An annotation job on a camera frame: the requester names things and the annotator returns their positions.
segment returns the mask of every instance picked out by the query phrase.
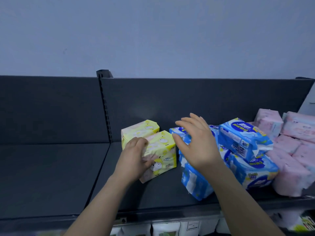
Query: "blue-gray wall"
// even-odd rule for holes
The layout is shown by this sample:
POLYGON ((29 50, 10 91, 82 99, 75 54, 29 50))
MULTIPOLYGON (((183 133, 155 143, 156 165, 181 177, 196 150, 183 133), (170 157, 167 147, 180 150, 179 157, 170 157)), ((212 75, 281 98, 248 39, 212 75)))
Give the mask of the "blue-gray wall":
POLYGON ((0 75, 315 73, 315 0, 0 0, 0 75))

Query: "pink tissue package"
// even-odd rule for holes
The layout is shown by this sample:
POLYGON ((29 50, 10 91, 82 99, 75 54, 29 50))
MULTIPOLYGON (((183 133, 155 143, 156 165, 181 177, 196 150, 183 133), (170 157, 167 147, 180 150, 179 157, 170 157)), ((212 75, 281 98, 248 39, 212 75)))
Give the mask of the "pink tissue package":
POLYGON ((253 125, 258 127, 273 140, 279 135, 283 121, 278 111, 260 108, 253 125))
POLYGON ((301 140, 301 139, 299 139, 299 141, 302 143, 302 145, 305 145, 311 149, 315 149, 315 143, 311 143, 311 142, 301 140))
POLYGON ((298 197, 310 186, 312 173, 284 150, 274 147, 266 153, 279 167, 280 172, 273 181, 274 190, 285 196, 298 197))
POLYGON ((309 183, 313 184, 315 181, 315 150, 308 146, 301 145, 292 157, 312 173, 312 176, 309 178, 309 183))
POLYGON ((291 156, 301 144, 302 143, 299 140, 293 139, 286 135, 280 135, 273 140, 274 147, 286 151, 291 156))
POLYGON ((315 117, 287 112, 281 134, 315 143, 315 117))

